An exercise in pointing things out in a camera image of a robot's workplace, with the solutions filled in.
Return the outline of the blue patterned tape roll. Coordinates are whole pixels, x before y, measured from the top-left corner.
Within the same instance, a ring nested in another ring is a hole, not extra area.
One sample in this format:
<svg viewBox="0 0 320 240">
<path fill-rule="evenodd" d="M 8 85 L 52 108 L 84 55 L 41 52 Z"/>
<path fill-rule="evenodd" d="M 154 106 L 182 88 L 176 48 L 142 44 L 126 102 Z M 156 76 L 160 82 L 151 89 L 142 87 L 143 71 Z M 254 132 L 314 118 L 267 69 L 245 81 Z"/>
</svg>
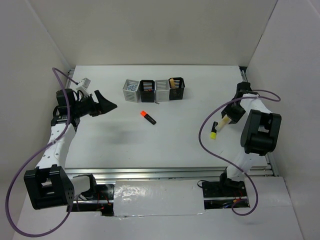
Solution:
<svg viewBox="0 0 320 240">
<path fill-rule="evenodd" d="M 137 85 L 135 84 L 129 84 L 127 87 L 126 87 L 126 90 L 127 91 L 133 91 L 135 92 L 137 90 Z"/>
</svg>

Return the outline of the black orange highlighter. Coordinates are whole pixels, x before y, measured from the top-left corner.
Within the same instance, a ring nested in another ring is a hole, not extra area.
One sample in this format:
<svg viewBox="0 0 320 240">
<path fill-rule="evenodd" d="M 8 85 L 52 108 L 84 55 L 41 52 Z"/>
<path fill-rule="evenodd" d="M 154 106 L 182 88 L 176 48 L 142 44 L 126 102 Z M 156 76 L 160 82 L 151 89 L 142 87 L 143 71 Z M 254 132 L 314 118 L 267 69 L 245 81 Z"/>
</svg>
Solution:
<svg viewBox="0 0 320 240">
<path fill-rule="evenodd" d="M 155 125 L 157 122 L 145 111 L 141 111 L 140 114 L 152 125 Z"/>
</svg>

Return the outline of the orange pastel highlighter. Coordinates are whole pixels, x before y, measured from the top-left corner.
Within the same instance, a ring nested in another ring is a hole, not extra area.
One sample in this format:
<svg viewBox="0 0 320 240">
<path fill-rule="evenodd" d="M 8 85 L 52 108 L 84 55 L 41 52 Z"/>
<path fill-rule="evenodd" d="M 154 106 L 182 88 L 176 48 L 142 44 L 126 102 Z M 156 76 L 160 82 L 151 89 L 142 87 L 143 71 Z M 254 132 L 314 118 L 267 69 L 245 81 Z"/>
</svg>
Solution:
<svg viewBox="0 0 320 240">
<path fill-rule="evenodd" d="M 175 80 L 173 78 L 170 78 L 169 79 L 169 85 L 170 85 L 170 88 L 171 89 L 175 89 L 176 86 L 175 86 Z"/>
</svg>

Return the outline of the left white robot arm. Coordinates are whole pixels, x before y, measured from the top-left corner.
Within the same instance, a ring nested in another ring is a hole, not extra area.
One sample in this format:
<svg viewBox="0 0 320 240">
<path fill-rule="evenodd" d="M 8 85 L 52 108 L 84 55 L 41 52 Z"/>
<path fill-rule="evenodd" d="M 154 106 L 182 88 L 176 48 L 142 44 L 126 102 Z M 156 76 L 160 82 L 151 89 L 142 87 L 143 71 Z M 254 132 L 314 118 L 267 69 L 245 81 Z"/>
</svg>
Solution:
<svg viewBox="0 0 320 240">
<path fill-rule="evenodd" d="M 35 210 L 68 206 L 78 195 L 92 200 L 97 197 L 99 187 L 93 174 L 81 174 L 69 178 L 65 164 L 69 147 L 76 135 L 80 118 L 86 115 L 97 117 L 117 108 L 95 90 L 97 100 L 92 95 L 79 96 L 66 88 L 56 92 L 57 106 L 51 120 L 49 146 L 35 169 L 27 170 L 24 183 Z"/>
</svg>

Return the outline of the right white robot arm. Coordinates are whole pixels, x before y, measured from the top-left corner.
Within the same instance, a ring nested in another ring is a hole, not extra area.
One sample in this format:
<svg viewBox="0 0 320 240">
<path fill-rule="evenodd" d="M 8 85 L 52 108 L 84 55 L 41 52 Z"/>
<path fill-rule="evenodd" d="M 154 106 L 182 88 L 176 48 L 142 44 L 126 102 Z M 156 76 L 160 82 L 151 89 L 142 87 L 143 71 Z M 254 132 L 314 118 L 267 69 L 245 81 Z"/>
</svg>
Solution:
<svg viewBox="0 0 320 240">
<path fill-rule="evenodd" d="M 230 196 L 244 187 L 244 174 L 247 173 L 259 156 L 265 156 L 276 148 L 282 116 L 271 112 L 259 99 L 259 94 L 251 89 L 249 82 L 237 84 L 234 99 L 221 112 L 221 121 L 216 130 L 225 125 L 236 124 L 247 114 L 247 120 L 240 137 L 241 150 L 219 177 L 218 190 L 223 196 Z"/>
</svg>

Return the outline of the pale yellow highlighter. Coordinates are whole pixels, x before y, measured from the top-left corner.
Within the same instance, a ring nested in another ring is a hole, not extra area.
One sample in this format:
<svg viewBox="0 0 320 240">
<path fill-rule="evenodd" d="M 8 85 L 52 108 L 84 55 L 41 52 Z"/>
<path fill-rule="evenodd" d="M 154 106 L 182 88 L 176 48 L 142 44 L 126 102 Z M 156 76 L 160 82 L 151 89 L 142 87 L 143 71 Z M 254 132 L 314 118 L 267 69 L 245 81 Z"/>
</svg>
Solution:
<svg viewBox="0 0 320 240">
<path fill-rule="evenodd" d="M 231 119 L 225 115 L 216 126 L 216 130 L 219 132 L 225 125 L 228 125 L 231 122 Z"/>
</svg>

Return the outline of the silver slotted container left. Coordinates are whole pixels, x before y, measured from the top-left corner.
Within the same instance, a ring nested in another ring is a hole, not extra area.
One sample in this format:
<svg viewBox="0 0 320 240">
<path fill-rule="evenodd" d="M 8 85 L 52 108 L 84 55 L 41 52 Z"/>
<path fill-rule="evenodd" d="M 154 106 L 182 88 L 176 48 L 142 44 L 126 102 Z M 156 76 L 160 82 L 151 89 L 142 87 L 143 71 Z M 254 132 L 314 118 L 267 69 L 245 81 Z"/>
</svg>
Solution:
<svg viewBox="0 0 320 240">
<path fill-rule="evenodd" d="M 127 79 L 122 88 L 124 99 L 127 102 L 138 103 L 140 99 L 140 82 Z"/>
</svg>

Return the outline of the silver slotted container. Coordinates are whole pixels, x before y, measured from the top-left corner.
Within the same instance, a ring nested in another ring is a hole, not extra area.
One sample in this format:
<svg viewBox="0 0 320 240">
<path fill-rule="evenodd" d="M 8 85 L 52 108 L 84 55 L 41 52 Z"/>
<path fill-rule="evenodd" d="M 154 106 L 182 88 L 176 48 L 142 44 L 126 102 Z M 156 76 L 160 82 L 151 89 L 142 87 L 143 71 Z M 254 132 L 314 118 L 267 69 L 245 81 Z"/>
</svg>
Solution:
<svg viewBox="0 0 320 240">
<path fill-rule="evenodd" d="M 170 100 L 170 84 L 167 79 L 155 81 L 155 100 L 157 103 Z"/>
<path fill-rule="evenodd" d="M 122 88 L 124 99 L 127 102 L 138 103 L 140 99 L 140 82 L 127 79 Z"/>
</svg>

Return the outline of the black yellow highlighter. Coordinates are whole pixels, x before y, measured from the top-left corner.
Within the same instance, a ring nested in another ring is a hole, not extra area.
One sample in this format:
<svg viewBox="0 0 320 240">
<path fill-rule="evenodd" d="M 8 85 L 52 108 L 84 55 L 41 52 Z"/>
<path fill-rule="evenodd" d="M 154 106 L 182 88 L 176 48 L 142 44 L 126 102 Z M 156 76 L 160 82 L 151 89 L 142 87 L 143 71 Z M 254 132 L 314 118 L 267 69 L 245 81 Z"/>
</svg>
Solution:
<svg viewBox="0 0 320 240">
<path fill-rule="evenodd" d="M 211 128 L 211 132 L 210 132 L 210 138 L 215 140 L 217 137 L 217 126 L 218 126 L 218 122 L 214 121 L 212 124 L 212 128 Z"/>
</svg>

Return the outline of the black slotted container left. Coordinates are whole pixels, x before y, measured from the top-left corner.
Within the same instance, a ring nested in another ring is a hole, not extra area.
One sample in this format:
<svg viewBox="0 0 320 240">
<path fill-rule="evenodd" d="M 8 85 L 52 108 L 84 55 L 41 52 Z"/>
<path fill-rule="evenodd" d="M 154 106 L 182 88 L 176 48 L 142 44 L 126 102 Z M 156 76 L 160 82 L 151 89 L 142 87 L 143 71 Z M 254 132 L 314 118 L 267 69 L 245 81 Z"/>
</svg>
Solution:
<svg viewBox="0 0 320 240">
<path fill-rule="evenodd" d="M 155 102 L 155 81 L 141 80 L 139 83 L 140 98 L 142 103 Z"/>
</svg>

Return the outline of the black slotted container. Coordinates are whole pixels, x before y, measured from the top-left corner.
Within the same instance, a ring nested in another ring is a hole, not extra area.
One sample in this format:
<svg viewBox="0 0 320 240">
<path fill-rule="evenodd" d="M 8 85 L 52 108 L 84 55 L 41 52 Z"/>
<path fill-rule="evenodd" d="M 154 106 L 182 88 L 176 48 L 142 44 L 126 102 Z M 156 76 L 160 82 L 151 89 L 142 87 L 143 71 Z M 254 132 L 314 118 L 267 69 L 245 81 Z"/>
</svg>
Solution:
<svg viewBox="0 0 320 240">
<path fill-rule="evenodd" d="M 141 80 L 139 83 L 140 98 L 142 103 L 155 102 L 155 81 Z"/>
<path fill-rule="evenodd" d="M 182 77 L 172 77 L 175 82 L 175 88 L 169 90 L 169 100 L 182 100 L 185 89 L 185 81 Z"/>
</svg>

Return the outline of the silver slotted container right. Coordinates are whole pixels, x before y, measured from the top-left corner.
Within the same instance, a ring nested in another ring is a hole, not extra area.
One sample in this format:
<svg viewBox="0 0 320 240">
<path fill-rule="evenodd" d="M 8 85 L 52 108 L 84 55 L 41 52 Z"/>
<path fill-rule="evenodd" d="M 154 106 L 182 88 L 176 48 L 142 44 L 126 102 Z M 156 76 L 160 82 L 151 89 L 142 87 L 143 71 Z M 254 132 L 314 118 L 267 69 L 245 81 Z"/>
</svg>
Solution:
<svg viewBox="0 0 320 240">
<path fill-rule="evenodd" d="M 157 103 L 170 100 L 170 84 L 167 79 L 155 81 L 155 100 Z"/>
</svg>

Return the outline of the black slotted container right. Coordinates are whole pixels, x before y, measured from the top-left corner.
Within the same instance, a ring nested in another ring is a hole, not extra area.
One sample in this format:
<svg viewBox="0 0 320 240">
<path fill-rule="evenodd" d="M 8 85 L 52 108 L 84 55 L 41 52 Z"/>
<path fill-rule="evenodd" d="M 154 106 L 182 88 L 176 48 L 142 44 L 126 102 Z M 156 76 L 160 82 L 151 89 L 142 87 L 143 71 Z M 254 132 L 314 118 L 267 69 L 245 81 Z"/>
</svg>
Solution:
<svg viewBox="0 0 320 240">
<path fill-rule="evenodd" d="M 182 77 L 172 77 L 175 82 L 175 88 L 169 90 L 169 100 L 182 100 L 185 89 L 185 81 Z"/>
</svg>

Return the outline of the silver foil sheet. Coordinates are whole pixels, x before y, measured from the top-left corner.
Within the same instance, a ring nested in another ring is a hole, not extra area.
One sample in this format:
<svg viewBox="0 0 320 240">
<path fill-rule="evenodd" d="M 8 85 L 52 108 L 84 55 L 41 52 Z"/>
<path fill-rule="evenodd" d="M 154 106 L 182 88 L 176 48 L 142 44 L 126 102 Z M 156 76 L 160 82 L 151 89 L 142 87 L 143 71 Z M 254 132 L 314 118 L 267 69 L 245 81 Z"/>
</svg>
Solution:
<svg viewBox="0 0 320 240">
<path fill-rule="evenodd" d="M 117 217 L 188 216 L 205 213 L 196 180 L 117 181 L 113 194 Z"/>
</svg>

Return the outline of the aluminium rail frame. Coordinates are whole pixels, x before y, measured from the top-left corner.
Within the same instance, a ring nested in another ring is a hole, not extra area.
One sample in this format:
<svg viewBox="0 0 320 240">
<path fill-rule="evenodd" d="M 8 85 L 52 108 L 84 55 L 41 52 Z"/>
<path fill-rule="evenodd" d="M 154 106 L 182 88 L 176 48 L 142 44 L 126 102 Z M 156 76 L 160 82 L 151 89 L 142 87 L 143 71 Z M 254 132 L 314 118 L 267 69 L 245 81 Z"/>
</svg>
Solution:
<svg viewBox="0 0 320 240">
<path fill-rule="evenodd" d="M 89 90 L 117 105 L 109 113 L 80 120 L 68 150 L 66 172 L 107 179 L 164 179 L 218 176 L 235 165 L 246 122 L 225 126 L 210 138 L 224 103 L 243 81 L 236 65 L 78 65 L 74 78 L 90 79 Z M 129 80 L 182 77 L 183 99 L 156 103 L 126 101 L 122 86 Z M 147 112 L 152 125 L 141 114 Z"/>
</svg>

